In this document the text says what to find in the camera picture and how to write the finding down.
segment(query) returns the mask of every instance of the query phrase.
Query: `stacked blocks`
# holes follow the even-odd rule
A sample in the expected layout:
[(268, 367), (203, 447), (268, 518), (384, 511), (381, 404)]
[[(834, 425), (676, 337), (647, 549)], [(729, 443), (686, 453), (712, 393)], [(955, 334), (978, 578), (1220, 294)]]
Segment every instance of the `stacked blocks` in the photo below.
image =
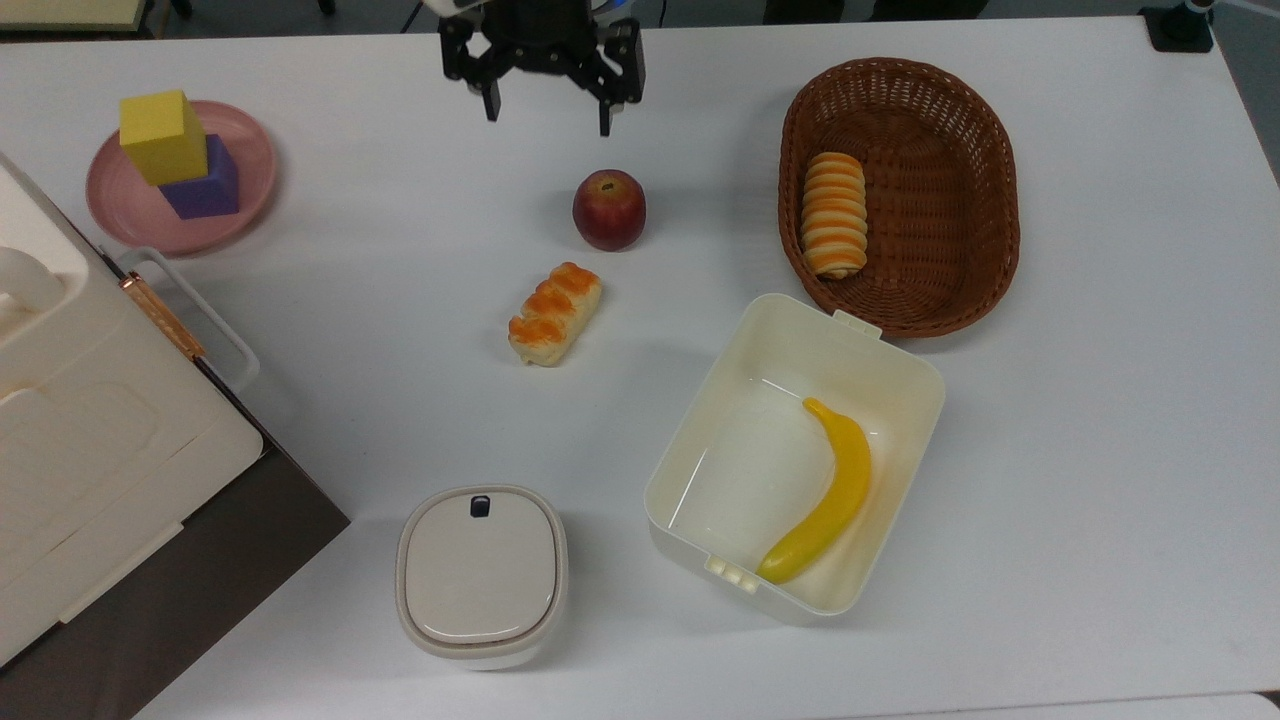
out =
[(180, 90), (120, 101), (120, 149), (179, 218), (239, 210), (239, 177), (227, 145), (205, 135)]

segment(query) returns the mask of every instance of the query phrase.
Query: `white lidded container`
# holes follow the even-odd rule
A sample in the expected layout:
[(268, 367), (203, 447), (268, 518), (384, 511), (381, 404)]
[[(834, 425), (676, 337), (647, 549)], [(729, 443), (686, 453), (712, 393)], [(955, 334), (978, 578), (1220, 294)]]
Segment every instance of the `white lidded container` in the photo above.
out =
[[(804, 625), (852, 607), (888, 537), (942, 411), (942, 377), (879, 340), (785, 295), (748, 307), (645, 488), (653, 542), (773, 618)], [(856, 420), (872, 487), (852, 524), (791, 582), (754, 570), (826, 493), (831, 443), (801, 405)]]
[(261, 450), (0, 155), (0, 662), (111, 588)]
[(401, 534), (396, 607), (426, 652), (471, 670), (534, 657), (568, 597), (564, 527), (518, 486), (454, 488), (426, 500)]

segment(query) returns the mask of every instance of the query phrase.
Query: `pastry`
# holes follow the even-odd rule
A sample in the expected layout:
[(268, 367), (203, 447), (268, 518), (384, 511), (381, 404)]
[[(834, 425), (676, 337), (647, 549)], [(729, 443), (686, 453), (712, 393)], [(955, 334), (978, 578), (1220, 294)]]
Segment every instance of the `pastry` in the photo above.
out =
[(507, 323), (507, 341), (524, 363), (556, 365), (591, 319), (602, 290), (595, 273), (561, 264)]
[(867, 265), (867, 177), (855, 158), (819, 152), (805, 172), (800, 247), (820, 277), (842, 279)]

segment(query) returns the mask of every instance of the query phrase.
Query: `toy banana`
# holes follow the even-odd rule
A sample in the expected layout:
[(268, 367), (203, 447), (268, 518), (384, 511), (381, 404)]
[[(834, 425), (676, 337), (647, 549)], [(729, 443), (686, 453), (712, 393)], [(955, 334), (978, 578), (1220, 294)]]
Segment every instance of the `toy banana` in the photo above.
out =
[(755, 574), (773, 584), (791, 580), (826, 552), (858, 516), (872, 486), (872, 452), (863, 428), (813, 397), (804, 406), (827, 430), (836, 475), (818, 506), (760, 561)]

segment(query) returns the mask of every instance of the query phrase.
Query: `pink plate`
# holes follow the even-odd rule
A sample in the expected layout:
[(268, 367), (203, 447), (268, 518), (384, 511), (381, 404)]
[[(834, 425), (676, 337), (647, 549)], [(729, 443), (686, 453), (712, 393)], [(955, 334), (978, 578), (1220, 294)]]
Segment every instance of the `pink plate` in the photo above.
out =
[(239, 172), (239, 213), (183, 220), (120, 150), (120, 133), (106, 138), (84, 182), (88, 211), (108, 234), (131, 247), (168, 256), (195, 255), (234, 238), (262, 211), (275, 184), (275, 150), (262, 126), (243, 110), (192, 100), (209, 135), (223, 138)]

